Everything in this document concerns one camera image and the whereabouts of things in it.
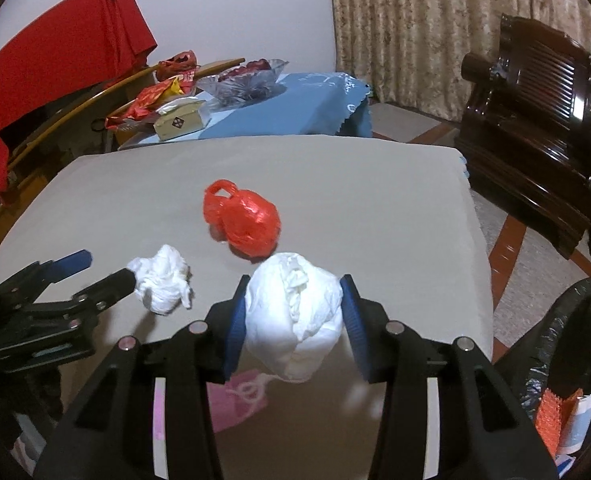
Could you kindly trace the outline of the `white tissue large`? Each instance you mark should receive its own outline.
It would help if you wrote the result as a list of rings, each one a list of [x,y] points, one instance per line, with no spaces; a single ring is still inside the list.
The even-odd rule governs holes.
[[[284,382],[307,382],[343,330],[340,280],[296,252],[260,264],[247,285],[246,347]]]

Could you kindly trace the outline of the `glass fruit bowl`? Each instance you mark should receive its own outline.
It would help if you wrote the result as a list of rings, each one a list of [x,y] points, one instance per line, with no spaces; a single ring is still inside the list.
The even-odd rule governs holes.
[[[280,58],[259,58],[218,75],[201,78],[197,87],[212,96],[212,101],[219,108],[256,104],[286,89],[279,77],[288,64],[288,61]]]

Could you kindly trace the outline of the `red cloth cover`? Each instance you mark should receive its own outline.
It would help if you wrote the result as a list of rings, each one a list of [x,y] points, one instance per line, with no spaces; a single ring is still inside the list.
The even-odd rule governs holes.
[[[156,47],[136,0],[62,0],[0,50],[0,130],[72,92],[132,74]],[[0,192],[8,158],[0,137]]]

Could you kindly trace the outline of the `black lined trash bin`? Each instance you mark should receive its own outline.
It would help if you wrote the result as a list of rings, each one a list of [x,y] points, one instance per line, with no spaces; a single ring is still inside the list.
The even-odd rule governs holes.
[[[570,286],[496,368],[532,422],[542,395],[591,394],[591,278]],[[571,469],[560,479],[591,479],[591,426]]]

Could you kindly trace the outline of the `red bag on cabinet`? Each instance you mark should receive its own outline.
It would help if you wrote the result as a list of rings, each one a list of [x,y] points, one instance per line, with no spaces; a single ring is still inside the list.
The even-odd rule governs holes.
[[[156,75],[158,81],[162,81],[189,70],[196,70],[197,67],[198,61],[195,52],[188,50],[177,53],[172,58],[160,61],[154,75]]]

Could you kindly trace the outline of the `blue cloth side table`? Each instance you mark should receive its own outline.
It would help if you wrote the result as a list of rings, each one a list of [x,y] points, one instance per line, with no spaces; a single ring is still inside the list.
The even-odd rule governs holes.
[[[177,136],[177,142],[232,136],[373,135],[371,90],[346,73],[296,73],[278,78],[274,96],[236,110],[215,110],[207,127]]]

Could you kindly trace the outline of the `white blue medicine box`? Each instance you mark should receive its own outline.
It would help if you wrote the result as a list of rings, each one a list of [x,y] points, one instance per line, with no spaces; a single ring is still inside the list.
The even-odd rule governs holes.
[[[559,477],[569,471],[580,452],[591,426],[591,394],[579,396],[562,429],[555,463]]]

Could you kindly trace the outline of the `red plastic bag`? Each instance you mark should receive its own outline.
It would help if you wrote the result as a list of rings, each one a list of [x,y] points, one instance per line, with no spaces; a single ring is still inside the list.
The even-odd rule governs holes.
[[[204,191],[204,221],[242,255],[268,258],[277,247],[282,222],[277,207],[230,180],[216,180]]]

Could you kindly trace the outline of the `beige patterned curtain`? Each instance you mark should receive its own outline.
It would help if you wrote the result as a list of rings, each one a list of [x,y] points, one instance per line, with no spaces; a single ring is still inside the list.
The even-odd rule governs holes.
[[[460,120],[463,57],[497,55],[503,15],[534,18],[591,52],[588,0],[332,0],[337,67],[381,102]]]

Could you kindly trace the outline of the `pink drawstring bag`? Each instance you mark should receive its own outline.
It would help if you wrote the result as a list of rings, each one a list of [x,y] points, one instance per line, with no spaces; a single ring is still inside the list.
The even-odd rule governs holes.
[[[268,405],[266,387],[276,377],[246,370],[235,374],[224,385],[207,383],[211,422],[215,434],[241,425]],[[154,441],[166,440],[164,401],[166,400],[166,378],[157,378],[154,383]]]

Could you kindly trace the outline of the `red snack packets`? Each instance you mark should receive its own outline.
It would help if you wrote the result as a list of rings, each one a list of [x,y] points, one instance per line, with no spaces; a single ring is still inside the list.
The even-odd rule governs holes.
[[[109,130],[117,129],[128,119],[139,122],[139,120],[147,118],[167,102],[182,96],[190,96],[194,92],[196,73],[196,68],[186,70],[186,72],[146,87],[138,93],[138,96],[128,105],[125,112],[107,117],[105,127]]]

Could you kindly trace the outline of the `beige tissue box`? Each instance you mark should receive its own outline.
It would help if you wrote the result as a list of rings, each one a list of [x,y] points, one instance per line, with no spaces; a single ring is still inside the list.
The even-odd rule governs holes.
[[[208,102],[193,96],[166,103],[157,110],[157,114],[154,132],[161,141],[200,131],[211,121]]]

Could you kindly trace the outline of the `orange foam net back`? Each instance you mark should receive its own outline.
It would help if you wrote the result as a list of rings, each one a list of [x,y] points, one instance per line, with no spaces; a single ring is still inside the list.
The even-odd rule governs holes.
[[[546,389],[542,395],[534,425],[552,458],[557,455],[562,430],[567,426],[569,418],[583,394],[583,389],[578,388],[565,399],[557,396],[550,389]]]

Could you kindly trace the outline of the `white tissue small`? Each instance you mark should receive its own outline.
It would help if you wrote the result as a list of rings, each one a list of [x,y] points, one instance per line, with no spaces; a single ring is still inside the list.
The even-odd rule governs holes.
[[[190,269],[181,253],[164,244],[150,258],[134,258],[126,266],[135,275],[135,294],[156,315],[169,315],[178,306],[192,307]]]

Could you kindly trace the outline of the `wooden tv cabinet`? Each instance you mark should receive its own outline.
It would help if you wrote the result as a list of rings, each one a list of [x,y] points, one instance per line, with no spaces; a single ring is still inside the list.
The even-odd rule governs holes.
[[[196,77],[221,73],[242,61],[230,58],[198,64]],[[157,82],[157,65],[75,92],[34,110],[6,129],[8,136],[24,133],[26,138],[9,155],[7,191],[0,196],[0,243],[61,169],[85,154],[110,153],[131,137],[108,130],[105,120],[125,112],[140,91]]]

